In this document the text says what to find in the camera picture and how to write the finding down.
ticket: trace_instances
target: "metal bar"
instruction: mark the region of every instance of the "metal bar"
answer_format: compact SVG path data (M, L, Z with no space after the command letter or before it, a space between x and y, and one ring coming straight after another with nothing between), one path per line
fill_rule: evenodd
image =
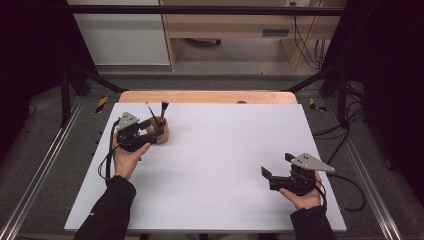
M331 116L333 117L333 120L337 123L338 119L335 114L336 106L334 101L330 101L327 98L324 98L324 101L326 102L326 106L329 106L328 109L330 111ZM348 154L350 154L351 156L350 159L353 169L355 170L355 173L358 176L358 180L364 190L368 203L374 211L374 215L377 218L381 231L388 240L401 240L402 236L400 235L396 223L390 215L390 212L386 204L384 203L380 193L378 192L374 181L371 179L358 151L355 148L355 145L349 137L346 139L346 147Z
M78 116L82 103L84 102L84 98L78 97L77 99L79 101L76 101L73 106L73 114L71 115L71 118L64 127L59 129L59 132L41 162L40 167L32 178L31 183L28 185L28 188L19 201L17 207L1 230L0 240L13 240L18 234L22 223L31 209L32 204L34 203L51 167L53 166L53 163L56 160L57 155L59 154L60 149L63 146L63 143L69 134L69 131L75 122L75 119Z
M245 7L245 6L141 6L141 5L47 5L48 10L76 14L206 14L206 15L296 15L357 16L362 10L309 7Z

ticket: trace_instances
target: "white board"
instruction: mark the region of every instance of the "white board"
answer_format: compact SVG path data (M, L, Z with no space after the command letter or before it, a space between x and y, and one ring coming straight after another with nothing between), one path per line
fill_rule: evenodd
M157 115L160 104L150 104ZM114 106L99 147L66 223L78 229L104 193L97 174L109 134L123 112L151 117L145 104ZM129 230L140 232L280 232L292 230L291 202L269 190L261 166L289 176L285 153L317 157L303 108L297 104L175 104L165 115L170 137L153 145L132 175L137 196ZM334 231L346 225L325 173L327 217Z

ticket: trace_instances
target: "floor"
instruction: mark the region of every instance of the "floor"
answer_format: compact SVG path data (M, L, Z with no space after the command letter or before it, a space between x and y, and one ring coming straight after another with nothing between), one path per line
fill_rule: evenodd
M275 52L282 52L282 48L274 40L223 39L219 46L187 40L182 42L175 71L168 66L99 66L99 70L110 82L129 89L274 91L287 89L318 71L304 63L300 70L293 72L289 70L287 59ZM74 109L78 114L70 121L72 125L67 126L68 133L59 128L61 99L58 88L31 100L31 116L0 165L0 239L72 238L72 233L63 230L69 208L96 150L108 112L119 99L119 94L91 80L88 82L92 89L89 96L72 95L72 104L80 107ZM321 98L318 94L320 84L322 82L316 82L296 93L313 133L338 125L334 117L336 95ZM108 103L101 114L95 114L103 96L108 96ZM310 107L311 98L319 109ZM356 104L356 100L348 97L352 114L357 110L361 113L361 105ZM424 239L424 209L402 174L386 168L384 153L367 126L366 116L356 115L350 126L348 138L332 164L340 175L363 189L367 201L362 210L350 211L361 205L360 192L348 182L331 179L348 227L348 231L337 233L338 238ZM316 138L322 160L331 158L344 132L338 128L333 135ZM235 240L255 239L256 235L210 237ZM293 239L294 235L282 233L280 238ZM151 239L191 240L193 235L152 235Z

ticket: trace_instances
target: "black curtain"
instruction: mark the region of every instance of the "black curtain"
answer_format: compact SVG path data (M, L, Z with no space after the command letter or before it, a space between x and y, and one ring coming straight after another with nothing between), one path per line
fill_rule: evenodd
M368 1L349 2L355 7L369 5ZM354 38L342 69L349 81L363 83L363 106L370 126L393 169L403 172L424 205L421 186L424 182L423 7L421 0L407 4L395 0L379 1ZM334 63L342 46L352 36L350 29L356 29L362 21L342 20L325 65Z
M72 13L49 11L66 0L0 1L0 162L29 112L29 100L60 85L66 65L97 73ZM87 87L82 76L77 82Z

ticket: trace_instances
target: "black cable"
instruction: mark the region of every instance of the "black cable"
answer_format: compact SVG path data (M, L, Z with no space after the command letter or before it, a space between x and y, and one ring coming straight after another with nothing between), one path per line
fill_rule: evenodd
M118 120L116 120L113 123L112 129L111 129L111 133L110 133L110 139L109 139L109 154L106 155L106 178L110 179L110 164L112 163L112 144L113 144L113 134L115 133L115 127L118 125L120 118L118 118Z
M358 184L356 184L355 182L353 182L352 180L350 180L350 179L348 179L346 177L343 177L343 176L340 176L340 175L336 175L336 174L327 174L327 177L336 177L336 178L343 179L343 180L351 183L353 186L355 186L359 190L359 192L361 193L361 196L362 196L362 204L361 204L361 206L359 206L358 208L346 208L344 206L341 206L342 209L344 209L346 211L349 211L349 212L359 212L359 211L361 211L361 210L363 210L365 208L365 204L366 204L365 193L362 190L362 188L358 186Z
M316 181L319 183L319 185L324 189L324 192L321 191L321 188L315 185L315 189L318 190L319 194L322 196L323 202L322 207L324 208L324 211L327 211L327 190L325 190L324 185L320 181L316 179Z
M99 164L99 167L97 168L97 173L99 174L99 176L106 181L111 179L111 177L110 177L110 165L112 163L112 154L116 150L116 148L118 148L118 145L113 147L112 144L113 144L113 134L115 133L115 128L118 125L119 120L120 120L120 118L116 122L113 123L112 129L111 129L110 139L109 139L109 152L105 156L103 161ZM102 168L103 168L103 164L105 163L105 161L106 161L106 176L103 177Z
M103 159L103 161L99 164L99 167L97 168L97 173L99 174L99 176L101 178L103 178L104 180L108 181L111 179L110 177L110 170L109 172L106 170L106 176L103 177L102 174L102 168L103 168L103 164L105 163L105 161L107 161L108 159L112 159L112 154L113 152L118 148L118 145L116 145L115 147L112 148L112 150L106 155L106 157Z
M294 32L294 43L296 44L297 49L299 49L300 54L302 54L303 58L304 58L304 59L305 59L305 61L306 61L306 64L308 64L308 66L309 66L310 68L313 68L313 69L319 69L319 68L318 68L318 66L316 65L316 63L315 63L314 61L312 61L311 55L309 54L309 51L308 51L308 48L306 47L306 44L305 44L305 42L303 41L302 35L300 34L300 32L299 32L299 30L298 30L298 28L297 28L297 20L296 20L296 16L293 16L293 18L294 18L294 31L295 31L295 32ZM299 33L299 36L300 36L300 40L302 41L303 46L305 47L306 52L307 52L307 54L309 55L309 58L311 59L312 63L315 65L315 67L313 67L313 66L311 66L311 64L309 64L308 59L306 58L305 54L303 53L302 49L300 49L299 44L297 43L296 36L297 36L297 34L298 34L298 33Z
M296 3L290 3L290 6L292 6L292 7L296 7ZM313 68L313 69L321 69L321 66L320 66L319 64L315 63L315 62L314 62L314 60L312 59L311 54L310 54L310 53L309 53L309 51L308 51L308 47L306 46L306 42L303 40L302 34L300 34L299 28L297 27L297 19L296 19L296 15L294 15L294 16L293 16L293 19L294 19L294 29L295 29L295 33L294 33L294 42L295 42L295 44L296 44L297 48L299 49L300 53L302 54L303 58L305 59L305 61L306 61L306 63L308 64L308 66L309 66L309 67L311 67L311 68ZM313 26L313 22L314 22L314 20L312 20L312 23L311 23L311 25L309 26L309 30L308 30L308 34L307 34L308 36L309 36L309 34L311 33L312 26ZM309 56L309 59L312 61L312 63L315 65L315 67L313 67L313 66L311 66L311 65L309 64L308 59L306 58L305 54L303 53L303 51L300 49L299 45L297 44L297 39L296 39L296 35L297 35L297 34L299 34L300 40L302 41L302 44L303 44L303 47L305 48L306 53L307 53L307 54L308 54L308 56Z

